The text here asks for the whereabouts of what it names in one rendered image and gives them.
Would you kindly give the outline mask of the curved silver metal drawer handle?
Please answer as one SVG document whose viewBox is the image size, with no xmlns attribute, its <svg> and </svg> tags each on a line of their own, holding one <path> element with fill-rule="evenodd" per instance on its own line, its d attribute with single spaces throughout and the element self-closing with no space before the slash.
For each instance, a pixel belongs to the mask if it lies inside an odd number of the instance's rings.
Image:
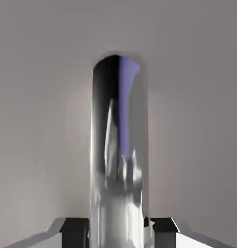
<svg viewBox="0 0 237 248">
<path fill-rule="evenodd" d="M 103 57 L 92 73 L 90 248 L 144 248 L 148 141 L 143 65 L 122 54 Z"/>
</svg>

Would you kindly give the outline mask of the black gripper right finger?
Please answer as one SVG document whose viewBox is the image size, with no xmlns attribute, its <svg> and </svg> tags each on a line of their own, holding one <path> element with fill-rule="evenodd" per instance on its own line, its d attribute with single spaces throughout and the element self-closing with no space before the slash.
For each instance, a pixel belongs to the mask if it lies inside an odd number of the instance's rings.
<svg viewBox="0 0 237 248">
<path fill-rule="evenodd" d="M 176 218 L 144 217 L 144 248 L 233 248 L 191 230 Z"/>
</svg>

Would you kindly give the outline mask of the grey painted drawer front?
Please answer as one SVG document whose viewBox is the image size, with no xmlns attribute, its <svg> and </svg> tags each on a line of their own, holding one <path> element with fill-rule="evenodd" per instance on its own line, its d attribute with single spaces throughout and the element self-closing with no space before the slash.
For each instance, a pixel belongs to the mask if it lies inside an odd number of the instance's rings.
<svg viewBox="0 0 237 248">
<path fill-rule="evenodd" d="M 146 68 L 150 216 L 237 248 L 237 0 L 0 0 L 0 248 L 88 215 L 111 51 Z"/>
</svg>

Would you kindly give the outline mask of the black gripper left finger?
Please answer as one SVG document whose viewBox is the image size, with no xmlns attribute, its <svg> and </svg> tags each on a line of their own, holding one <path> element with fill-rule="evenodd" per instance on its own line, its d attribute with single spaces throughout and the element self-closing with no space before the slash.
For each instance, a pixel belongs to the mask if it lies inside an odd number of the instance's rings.
<svg viewBox="0 0 237 248">
<path fill-rule="evenodd" d="M 3 248 L 89 248 L 89 219 L 58 217 L 47 231 Z"/>
</svg>

